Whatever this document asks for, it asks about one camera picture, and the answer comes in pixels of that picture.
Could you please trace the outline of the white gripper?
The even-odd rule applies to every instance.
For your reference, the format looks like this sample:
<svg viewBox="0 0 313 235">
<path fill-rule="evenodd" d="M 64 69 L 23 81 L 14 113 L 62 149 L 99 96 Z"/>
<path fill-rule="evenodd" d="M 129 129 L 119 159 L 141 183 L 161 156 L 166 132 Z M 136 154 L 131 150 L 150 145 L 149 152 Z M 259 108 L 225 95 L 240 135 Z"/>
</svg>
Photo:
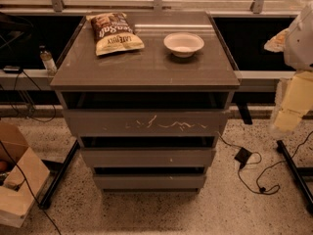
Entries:
<svg viewBox="0 0 313 235">
<path fill-rule="evenodd" d="M 287 28 L 270 40 L 264 49 L 270 52 L 283 52 Z M 292 78 L 282 79 L 276 91 L 275 108 L 271 115 L 269 131 L 274 138 L 283 138 L 291 133 L 302 118 L 313 109 L 313 72 L 297 71 Z"/>
</svg>

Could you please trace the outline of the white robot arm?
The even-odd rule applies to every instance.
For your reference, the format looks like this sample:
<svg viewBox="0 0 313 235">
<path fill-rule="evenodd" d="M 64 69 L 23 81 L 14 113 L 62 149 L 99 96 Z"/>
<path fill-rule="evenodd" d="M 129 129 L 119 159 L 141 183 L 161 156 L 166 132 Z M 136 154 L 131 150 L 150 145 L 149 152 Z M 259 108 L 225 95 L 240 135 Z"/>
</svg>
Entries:
<svg viewBox="0 0 313 235">
<path fill-rule="evenodd" d="M 295 69 L 291 78 L 280 80 L 276 90 L 270 133 L 280 139 L 295 130 L 313 109 L 313 1 L 288 28 L 268 40 L 264 49 L 282 52 L 285 64 Z"/>
</svg>

